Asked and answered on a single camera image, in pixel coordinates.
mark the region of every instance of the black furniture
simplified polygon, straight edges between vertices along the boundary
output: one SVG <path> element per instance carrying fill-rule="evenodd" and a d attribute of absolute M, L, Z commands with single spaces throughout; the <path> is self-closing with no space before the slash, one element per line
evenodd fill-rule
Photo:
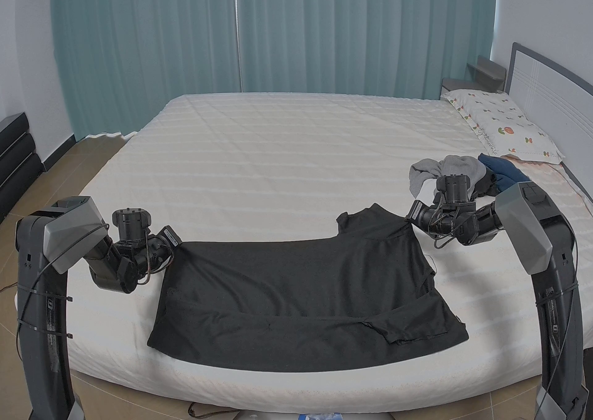
<path fill-rule="evenodd" d="M 507 76 L 507 70 L 499 66 L 497 63 L 478 56 L 476 65 L 467 64 L 472 81 L 464 81 L 462 79 L 449 79 L 445 77 L 441 83 L 441 94 L 457 89 L 472 89 L 481 90 L 484 92 L 496 92 L 502 90 Z"/>
<path fill-rule="evenodd" d="M 0 222 L 43 171 L 25 113 L 0 121 Z"/>

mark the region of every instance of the white headboard panel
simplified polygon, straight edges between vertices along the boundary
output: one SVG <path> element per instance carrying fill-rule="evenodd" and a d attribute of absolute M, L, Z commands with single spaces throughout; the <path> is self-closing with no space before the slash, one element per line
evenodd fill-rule
<path fill-rule="evenodd" d="M 514 43 L 505 90 L 550 135 L 574 182 L 593 196 L 593 85 Z"/>

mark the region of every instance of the white pillow with floral print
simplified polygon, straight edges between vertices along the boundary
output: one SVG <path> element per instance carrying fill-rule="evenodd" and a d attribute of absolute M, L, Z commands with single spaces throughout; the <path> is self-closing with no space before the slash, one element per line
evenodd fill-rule
<path fill-rule="evenodd" d="M 564 155 L 508 94 L 453 90 L 444 97 L 467 120 L 490 156 L 560 164 Z"/>

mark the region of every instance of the bed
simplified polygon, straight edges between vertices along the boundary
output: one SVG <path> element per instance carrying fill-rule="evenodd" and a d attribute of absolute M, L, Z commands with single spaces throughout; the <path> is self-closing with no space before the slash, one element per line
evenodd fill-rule
<path fill-rule="evenodd" d="M 153 231 L 170 224 L 184 240 L 323 238 L 337 233 L 339 214 L 375 202 L 405 215 L 413 201 L 412 163 L 482 151 L 444 101 L 184 95 L 131 138 L 82 194 L 93 197 L 106 219 L 118 208 L 143 207 L 152 215 Z M 591 347 L 593 207 L 585 203 L 587 188 L 576 186 L 563 167 L 518 165 L 574 226 L 584 342 Z M 111 227 L 110 235 L 117 238 L 117 229 Z M 69 271 L 70 367 L 162 396 L 275 412 L 414 409 L 537 375 L 540 337 L 531 280 L 507 235 L 440 251 L 425 234 L 417 236 L 438 271 L 437 289 L 470 335 L 448 350 L 353 371 L 250 372 L 189 364 L 146 346 L 160 279 L 131 295 L 106 292 L 93 284 L 86 263 L 78 263 Z"/>

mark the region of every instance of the teal curtain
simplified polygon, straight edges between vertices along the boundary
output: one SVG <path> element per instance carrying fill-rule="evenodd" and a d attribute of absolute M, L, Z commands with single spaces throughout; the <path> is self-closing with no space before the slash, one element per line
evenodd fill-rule
<path fill-rule="evenodd" d="M 172 98 L 241 90 L 235 0 L 52 0 L 72 127 L 139 130 Z"/>
<path fill-rule="evenodd" d="M 237 0 L 243 91 L 438 98 L 490 56 L 496 0 Z"/>

